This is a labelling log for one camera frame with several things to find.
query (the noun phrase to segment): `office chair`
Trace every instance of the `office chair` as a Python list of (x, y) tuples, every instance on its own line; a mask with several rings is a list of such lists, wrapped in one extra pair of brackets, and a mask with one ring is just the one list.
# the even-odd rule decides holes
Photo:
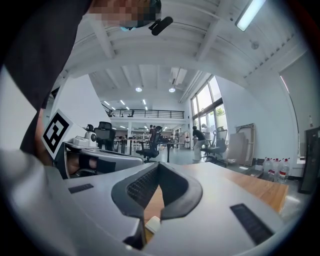
[(159, 155), (158, 144), (160, 142), (162, 127), (157, 126), (155, 128), (155, 131), (156, 131), (156, 134), (153, 141), (149, 142), (150, 148), (145, 149), (144, 142), (141, 141), (140, 143), (141, 143), (142, 150), (136, 151), (137, 154), (142, 155), (144, 158), (146, 158), (146, 161), (144, 161), (145, 163), (150, 163), (151, 162), (150, 158), (156, 158)]
[(217, 158), (217, 155), (222, 157), (222, 154), (227, 150), (227, 146), (226, 146), (227, 134), (228, 134), (227, 129), (224, 129), (223, 127), (217, 128), (216, 134), (215, 134), (215, 138), (216, 138), (215, 144), (213, 143), (211, 147), (201, 149), (201, 151), (207, 153), (206, 162), (210, 162), (213, 164), (221, 164), (222, 166), (227, 167), (227, 164), (224, 161), (219, 160)]
[(99, 126), (93, 129), (93, 132), (96, 134), (96, 142), (99, 149), (102, 149), (104, 145), (107, 151), (116, 151), (114, 148), (116, 132), (112, 129), (111, 123), (100, 122)]

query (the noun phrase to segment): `floor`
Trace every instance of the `floor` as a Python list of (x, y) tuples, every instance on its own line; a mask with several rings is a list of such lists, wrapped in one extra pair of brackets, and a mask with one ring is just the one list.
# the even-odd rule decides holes
[[(141, 157), (141, 155), (136, 154), (136, 150), (137, 149), (135, 148), (134, 152), (132, 152), (132, 155)], [(170, 149), (170, 163), (177, 165), (192, 165), (205, 162), (203, 158), (201, 159), (201, 161), (193, 161), (193, 158), (193, 150), (184, 148)], [(167, 148), (165, 147), (164, 150), (159, 150), (159, 155), (156, 158), (152, 158), (151, 160), (167, 162)], [(229, 165), (227, 168), (237, 173), (243, 173), (244, 171), (246, 171), (245, 168), (237, 164)], [(310, 195), (298, 193), (299, 181), (297, 180), (287, 180), (285, 184), (288, 185), (289, 188), (280, 215), (285, 222), (288, 222), (294, 218), (299, 217), (302, 214), (303, 210), (309, 202)]]

